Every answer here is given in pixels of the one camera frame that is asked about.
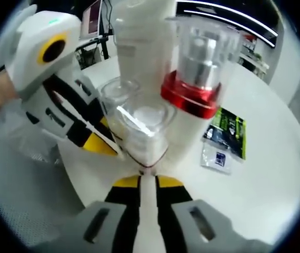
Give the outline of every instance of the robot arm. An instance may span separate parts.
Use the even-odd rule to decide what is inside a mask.
[[[68,112],[56,99],[66,99],[100,134],[114,141],[101,121],[98,91],[75,58],[81,22],[71,14],[19,12],[0,36],[0,67],[5,65],[30,119],[60,138],[86,150],[116,155],[102,138]]]

